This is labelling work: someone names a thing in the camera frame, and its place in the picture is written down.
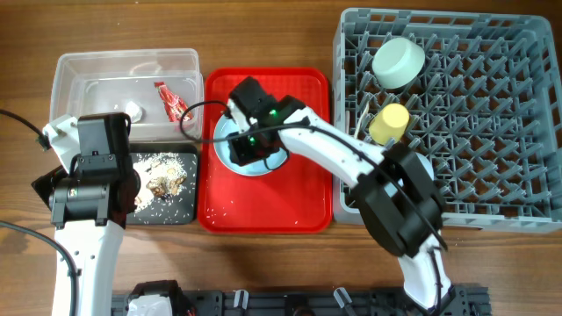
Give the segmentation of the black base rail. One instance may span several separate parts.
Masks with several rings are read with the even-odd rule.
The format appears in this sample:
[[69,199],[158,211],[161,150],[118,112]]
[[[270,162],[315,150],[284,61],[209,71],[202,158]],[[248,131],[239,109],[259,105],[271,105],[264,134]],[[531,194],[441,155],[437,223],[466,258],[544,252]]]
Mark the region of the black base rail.
[[111,315],[125,316],[129,304],[142,294],[177,294],[174,308],[183,306],[187,315],[201,316],[291,316],[296,312],[313,315],[423,315],[425,312],[400,288],[371,291],[345,289],[324,292],[270,292],[237,295],[222,291],[183,291],[175,281],[139,284],[128,295],[112,296]]

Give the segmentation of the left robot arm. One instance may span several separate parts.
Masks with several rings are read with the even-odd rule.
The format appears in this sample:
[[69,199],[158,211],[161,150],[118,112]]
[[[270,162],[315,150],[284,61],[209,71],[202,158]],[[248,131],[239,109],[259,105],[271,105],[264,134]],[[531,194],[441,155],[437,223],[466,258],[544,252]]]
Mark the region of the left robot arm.
[[54,226],[54,315],[108,315],[128,214],[141,180],[124,112],[65,114],[42,129],[61,166],[33,183]]

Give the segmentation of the grey dishwasher rack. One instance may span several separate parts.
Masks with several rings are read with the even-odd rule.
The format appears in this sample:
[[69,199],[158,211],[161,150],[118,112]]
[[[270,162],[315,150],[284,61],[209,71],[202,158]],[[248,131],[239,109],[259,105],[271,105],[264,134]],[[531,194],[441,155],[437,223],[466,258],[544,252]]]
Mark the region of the grey dishwasher rack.
[[[421,73],[382,88],[375,53],[389,40],[422,47]],[[348,8],[333,41],[335,126],[358,138],[388,104],[403,104],[403,142],[426,156],[448,226],[551,233],[561,228],[561,75],[540,16]]]

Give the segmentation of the white tissue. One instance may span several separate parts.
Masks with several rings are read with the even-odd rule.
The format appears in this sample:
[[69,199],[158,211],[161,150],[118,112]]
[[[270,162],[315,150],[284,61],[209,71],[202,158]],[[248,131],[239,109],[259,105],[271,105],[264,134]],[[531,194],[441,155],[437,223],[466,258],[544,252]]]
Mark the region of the white tissue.
[[141,121],[143,110],[133,101],[128,101],[125,105],[125,113],[129,116],[132,123]]

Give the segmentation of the black tray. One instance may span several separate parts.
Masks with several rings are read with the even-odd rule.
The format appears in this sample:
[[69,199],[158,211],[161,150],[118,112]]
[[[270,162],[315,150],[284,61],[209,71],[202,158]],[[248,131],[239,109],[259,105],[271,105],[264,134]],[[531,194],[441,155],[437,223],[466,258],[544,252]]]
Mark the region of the black tray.
[[135,210],[127,215],[128,225],[185,225],[195,219],[197,203],[198,180],[198,151],[187,143],[133,143],[131,145],[132,158],[138,153],[177,153],[184,163],[187,179],[184,181],[185,189],[173,199],[171,206],[156,206],[153,211]]

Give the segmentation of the rice and food scraps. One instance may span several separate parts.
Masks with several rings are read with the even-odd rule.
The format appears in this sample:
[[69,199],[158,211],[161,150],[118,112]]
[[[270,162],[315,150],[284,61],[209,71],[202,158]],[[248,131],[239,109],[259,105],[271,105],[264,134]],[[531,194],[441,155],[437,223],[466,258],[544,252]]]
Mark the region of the rice and food scraps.
[[140,177],[136,212],[153,211],[158,205],[171,206],[185,189],[187,173],[177,153],[134,154],[133,168]]

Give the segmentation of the red serving tray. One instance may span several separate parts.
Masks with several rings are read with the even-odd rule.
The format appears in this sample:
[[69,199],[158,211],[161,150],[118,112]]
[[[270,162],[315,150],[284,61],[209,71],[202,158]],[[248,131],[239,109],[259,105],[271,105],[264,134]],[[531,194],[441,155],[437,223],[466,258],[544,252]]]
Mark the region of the red serving tray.
[[[219,68],[205,83],[203,136],[211,139],[222,114],[221,102],[252,76],[280,99],[296,97],[322,119],[330,119],[328,79],[316,68]],[[294,155],[280,169],[268,162],[263,176],[242,176],[217,156],[214,145],[201,150],[198,218],[213,233],[318,233],[332,219],[331,174]]]

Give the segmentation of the light blue bowl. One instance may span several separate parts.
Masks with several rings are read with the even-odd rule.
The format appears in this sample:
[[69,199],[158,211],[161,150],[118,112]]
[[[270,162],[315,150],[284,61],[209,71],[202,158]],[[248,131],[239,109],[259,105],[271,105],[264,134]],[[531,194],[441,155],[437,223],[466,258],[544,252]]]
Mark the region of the light blue bowl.
[[426,156],[424,156],[423,154],[420,154],[420,153],[417,153],[416,155],[417,155],[418,159],[420,160],[422,166],[425,168],[425,170],[429,174],[429,177],[432,180],[434,180],[435,179],[435,172],[434,172],[434,169],[433,169],[432,164],[429,161],[429,159]]

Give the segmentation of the red snack wrapper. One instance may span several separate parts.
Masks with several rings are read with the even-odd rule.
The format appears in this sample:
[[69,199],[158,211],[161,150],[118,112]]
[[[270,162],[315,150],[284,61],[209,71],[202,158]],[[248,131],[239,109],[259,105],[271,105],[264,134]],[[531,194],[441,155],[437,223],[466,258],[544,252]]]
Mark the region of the red snack wrapper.
[[156,82],[154,86],[158,91],[160,99],[163,101],[163,107],[169,122],[178,122],[183,113],[188,109],[187,103],[185,103],[180,96],[172,92],[166,83]]

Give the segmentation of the mint green bowl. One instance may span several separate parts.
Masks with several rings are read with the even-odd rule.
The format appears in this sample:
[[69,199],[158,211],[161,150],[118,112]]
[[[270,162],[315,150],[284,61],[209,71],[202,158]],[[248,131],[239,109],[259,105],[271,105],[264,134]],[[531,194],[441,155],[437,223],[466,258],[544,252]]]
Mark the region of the mint green bowl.
[[421,72],[425,62],[422,47],[405,38],[387,41],[374,55],[372,71],[385,89],[398,89],[410,83]]

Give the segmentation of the light blue plate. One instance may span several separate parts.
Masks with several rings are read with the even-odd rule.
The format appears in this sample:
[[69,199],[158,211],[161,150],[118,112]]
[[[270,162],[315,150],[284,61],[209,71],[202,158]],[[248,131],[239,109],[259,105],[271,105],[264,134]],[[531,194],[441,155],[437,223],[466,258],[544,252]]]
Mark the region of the light blue plate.
[[[214,139],[225,138],[230,133],[238,131],[237,125],[232,119],[221,116],[218,120],[213,137]],[[220,161],[231,171],[241,176],[263,176],[271,171],[282,167],[288,162],[288,154],[284,150],[279,150],[275,154],[270,155],[267,159],[260,162],[252,162],[245,166],[239,166],[230,159],[230,149],[225,141],[213,144],[215,153]]]

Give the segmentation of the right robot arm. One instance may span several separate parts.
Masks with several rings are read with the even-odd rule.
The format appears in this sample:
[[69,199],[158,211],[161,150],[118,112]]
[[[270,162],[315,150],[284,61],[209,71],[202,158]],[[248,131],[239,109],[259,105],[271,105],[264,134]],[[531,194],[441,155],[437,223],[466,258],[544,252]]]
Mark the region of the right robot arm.
[[444,307],[451,287],[441,251],[445,202],[420,156],[403,145],[384,148],[351,137],[290,96],[230,94],[233,162],[247,164],[280,148],[315,162],[350,189],[371,237],[395,255],[404,291],[429,314]]

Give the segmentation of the clear plastic bin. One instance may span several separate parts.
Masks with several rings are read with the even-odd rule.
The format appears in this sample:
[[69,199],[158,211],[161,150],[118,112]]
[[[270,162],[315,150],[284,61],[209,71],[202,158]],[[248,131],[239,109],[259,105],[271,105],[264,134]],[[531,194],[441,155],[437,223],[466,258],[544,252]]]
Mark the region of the clear plastic bin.
[[64,54],[54,74],[49,119],[124,112],[135,104],[141,116],[132,125],[131,142],[181,140],[178,123],[169,121],[156,83],[164,83],[188,105],[203,101],[197,51],[161,48]]

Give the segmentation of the white plastic fork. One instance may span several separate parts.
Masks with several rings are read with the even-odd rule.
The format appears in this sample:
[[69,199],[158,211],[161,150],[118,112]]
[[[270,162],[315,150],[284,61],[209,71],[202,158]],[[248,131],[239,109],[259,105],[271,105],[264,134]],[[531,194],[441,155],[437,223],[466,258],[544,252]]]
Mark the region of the white plastic fork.
[[367,103],[367,105],[364,106],[364,109],[362,110],[361,115],[359,116],[359,119],[356,123],[356,130],[354,132],[354,138],[355,139],[358,139],[358,135],[362,130],[362,124],[363,124],[364,119],[366,118],[367,114],[369,113],[369,109],[370,109],[370,106],[369,106],[369,103]]

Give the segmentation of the yellow plastic cup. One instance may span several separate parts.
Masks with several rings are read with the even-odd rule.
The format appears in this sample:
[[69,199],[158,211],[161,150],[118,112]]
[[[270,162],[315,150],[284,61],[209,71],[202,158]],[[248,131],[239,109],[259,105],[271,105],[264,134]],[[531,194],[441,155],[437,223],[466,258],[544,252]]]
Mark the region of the yellow plastic cup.
[[410,115],[404,105],[388,104],[371,121],[368,132],[376,143],[385,145],[390,139],[401,139],[409,120]]

